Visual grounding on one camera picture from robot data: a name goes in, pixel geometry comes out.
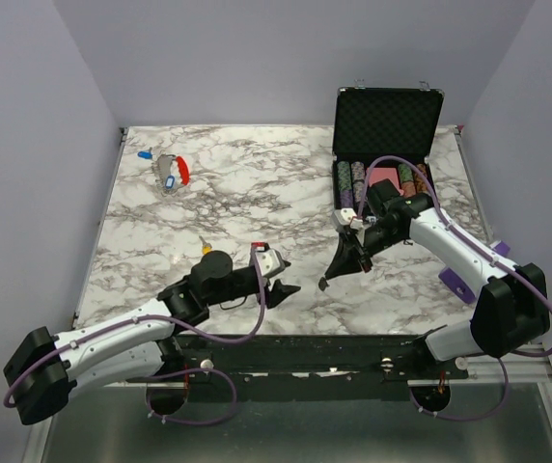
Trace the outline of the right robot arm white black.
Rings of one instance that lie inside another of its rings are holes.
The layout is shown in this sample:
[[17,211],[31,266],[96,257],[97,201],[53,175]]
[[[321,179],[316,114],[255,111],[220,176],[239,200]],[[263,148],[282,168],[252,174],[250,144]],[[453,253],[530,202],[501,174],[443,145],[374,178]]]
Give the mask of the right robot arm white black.
[[351,208],[336,209],[331,220],[339,234],[337,251],[319,282],[372,269],[373,256],[411,241],[439,258],[472,291],[470,319],[424,335],[411,354],[411,366],[430,378],[456,357],[485,354],[501,358],[548,332],[545,276],[530,263],[518,265],[491,250],[450,219],[431,193],[401,196],[391,181],[367,194],[372,224]]

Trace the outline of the key with blue label tag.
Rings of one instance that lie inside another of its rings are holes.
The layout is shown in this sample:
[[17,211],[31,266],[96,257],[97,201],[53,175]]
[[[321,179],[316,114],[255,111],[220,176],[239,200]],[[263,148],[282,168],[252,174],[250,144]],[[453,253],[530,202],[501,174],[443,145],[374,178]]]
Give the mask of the key with blue label tag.
[[165,179],[164,186],[166,189],[172,189],[175,185],[175,178],[173,176],[168,176]]

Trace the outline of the red handled metal key holder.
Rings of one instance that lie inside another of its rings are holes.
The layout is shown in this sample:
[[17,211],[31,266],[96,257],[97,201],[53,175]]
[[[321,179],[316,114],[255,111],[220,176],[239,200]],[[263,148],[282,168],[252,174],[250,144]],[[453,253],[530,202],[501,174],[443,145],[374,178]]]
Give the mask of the red handled metal key holder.
[[[154,162],[153,172],[160,190],[166,194],[173,194],[190,183],[190,170],[185,159],[173,154],[160,154]],[[166,189],[165,179],[168,176],[175,178],[172,189]]]

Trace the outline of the key with black tag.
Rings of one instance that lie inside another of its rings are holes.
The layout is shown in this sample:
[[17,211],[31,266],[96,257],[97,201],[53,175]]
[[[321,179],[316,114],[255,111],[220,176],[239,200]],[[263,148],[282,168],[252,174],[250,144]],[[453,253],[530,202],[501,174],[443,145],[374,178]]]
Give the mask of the key with black tag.
[[329,287],[329,284],[324,278],[321,278],[318,282],[318,287],[321,291],[325,291]]

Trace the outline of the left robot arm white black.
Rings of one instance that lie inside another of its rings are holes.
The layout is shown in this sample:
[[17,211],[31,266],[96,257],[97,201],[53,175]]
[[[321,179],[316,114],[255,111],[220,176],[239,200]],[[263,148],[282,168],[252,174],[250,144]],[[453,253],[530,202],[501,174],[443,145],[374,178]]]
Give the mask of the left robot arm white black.
[[224,338],[200,329],[212,306],[255,296],[258,323],[265,313],[299,291],[279,276],[290,263],[268,246],[252,248],[248,265],[235,268],[223,251],[210,251],[189,274],[166,286],[129,313],[99,324],[52,334],[46,327],[30,331],[3,368],[8,389],[3,404],[15,409],[24,425],[60,412],[70,398],[91,387],[141,377],[161,381],[180,372],[179,354],[167,348],[175,335],[190,331],[229,345],[249,341],[259,331]]

